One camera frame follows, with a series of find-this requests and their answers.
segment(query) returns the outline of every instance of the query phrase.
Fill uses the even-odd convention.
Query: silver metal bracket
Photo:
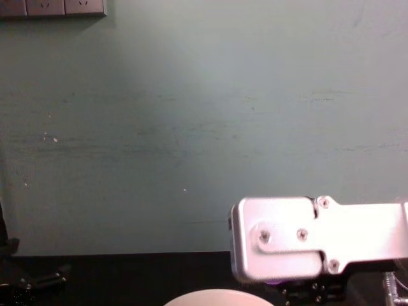
[[[408,203],[340,205],[329,196],[245,198],[231,210],[244,282],[338,275],[350,263],[408,258]]]

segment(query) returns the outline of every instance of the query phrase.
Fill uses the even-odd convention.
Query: black surface
[[[36,305],[159,305],[201,289],[223,288],[250,292],[284,305],[277,292],[264,286],[243,286],[231,273],[228,252],[185,254],[137,254],[114,256],[70,256],[13,258],[33,276],[72,265],[66,290],[48,296]],[[331,305],[382,306],[381,275],[358,275],[347,289],[347,302]]]

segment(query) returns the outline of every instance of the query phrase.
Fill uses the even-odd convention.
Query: wall outlet
[[[67,15],[89,14],[106,16],[104,0],[65,0]]]
[[[26,0],[29,16],[65,15],[64,0]]]
[[[26,0],[0,0],[0,18],[27,16]]]

